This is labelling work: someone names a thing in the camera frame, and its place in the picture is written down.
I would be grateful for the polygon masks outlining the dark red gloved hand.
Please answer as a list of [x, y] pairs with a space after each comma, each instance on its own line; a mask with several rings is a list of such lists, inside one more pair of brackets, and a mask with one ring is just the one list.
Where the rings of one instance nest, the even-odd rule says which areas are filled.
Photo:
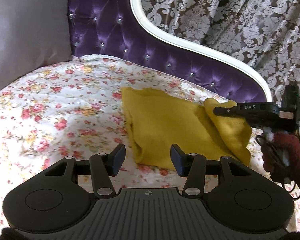
[[289, 167], [289, 178], [300, 186], [300, 137], [283, 131], [273, 132], [268, 127], [263, 129], [262, 136], [264, 136], [264, 143], [261, 146], [261, 152], [265, 171], [274, 171], [275, 161], [272, 149], [266, 145], [270, 143], [282, 153], [283, 163]]

